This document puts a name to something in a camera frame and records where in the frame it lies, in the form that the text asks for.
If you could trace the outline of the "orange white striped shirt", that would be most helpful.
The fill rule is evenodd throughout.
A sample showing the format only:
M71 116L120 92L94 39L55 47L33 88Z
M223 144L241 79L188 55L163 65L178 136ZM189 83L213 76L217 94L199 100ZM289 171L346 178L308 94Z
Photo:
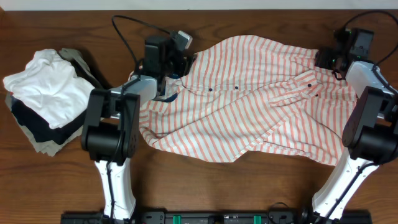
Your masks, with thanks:
M141 108L140 132L153 148L207 162L259 151L333 166L357 97L315 56L256 35L225 39L198 52L188 75L166 78L165 100Z

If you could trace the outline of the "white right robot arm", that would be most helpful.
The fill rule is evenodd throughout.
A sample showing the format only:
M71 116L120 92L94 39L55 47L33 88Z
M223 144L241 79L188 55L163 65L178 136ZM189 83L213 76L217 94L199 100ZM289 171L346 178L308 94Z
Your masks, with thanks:
M397 90L377 65L360 56L348 59L326 47L316 53L315 65L350 84L358 101L344 126L338 164L298 222L371 223L369 211L345 211L345 206L372 172L397 159Z

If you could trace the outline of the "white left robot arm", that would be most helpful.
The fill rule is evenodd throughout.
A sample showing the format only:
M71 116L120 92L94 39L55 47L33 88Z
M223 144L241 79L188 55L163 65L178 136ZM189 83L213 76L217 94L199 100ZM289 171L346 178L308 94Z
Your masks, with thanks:
M91 91L81 146L101 176L102 223L129 223L134 213L130 161L138 142L141 106L162 99L165 79L187 75L196 58L175 49L156 50L145 55L125 84Z

